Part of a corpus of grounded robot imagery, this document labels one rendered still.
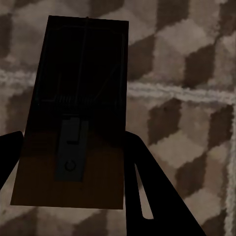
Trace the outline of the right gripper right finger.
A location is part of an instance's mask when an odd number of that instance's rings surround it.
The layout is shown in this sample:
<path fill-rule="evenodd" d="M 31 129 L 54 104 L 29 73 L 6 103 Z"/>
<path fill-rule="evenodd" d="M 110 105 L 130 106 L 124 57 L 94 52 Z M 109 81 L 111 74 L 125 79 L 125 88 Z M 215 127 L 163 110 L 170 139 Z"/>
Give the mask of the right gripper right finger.
<path fill-rule="evenodd" d="M 123 133 L 127 236 L 206 236 L 143 140 Z M 143 217 L 137 165 L 154 219 Z"/>

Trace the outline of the mousetrap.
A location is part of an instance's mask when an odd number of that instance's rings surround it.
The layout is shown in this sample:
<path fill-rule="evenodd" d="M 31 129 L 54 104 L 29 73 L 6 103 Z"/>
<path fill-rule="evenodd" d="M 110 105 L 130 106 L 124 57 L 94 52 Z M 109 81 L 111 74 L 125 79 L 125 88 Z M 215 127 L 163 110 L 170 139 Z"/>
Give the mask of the mousetrap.
<path fill-rule="evenodd" d="M 129 21 L 49 15 L 10 205 L 121 209 Z"/>

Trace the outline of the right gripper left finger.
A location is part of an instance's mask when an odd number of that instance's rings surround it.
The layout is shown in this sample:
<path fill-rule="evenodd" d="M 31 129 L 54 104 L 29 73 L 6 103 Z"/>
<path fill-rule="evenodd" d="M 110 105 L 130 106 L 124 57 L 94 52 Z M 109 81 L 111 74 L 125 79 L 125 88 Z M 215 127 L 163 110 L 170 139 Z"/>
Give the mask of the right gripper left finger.
<path fill-rule="evenodd" d="M 0 190 L 20 159 L 23 140 L 21 131 L 0 136 Z"/>

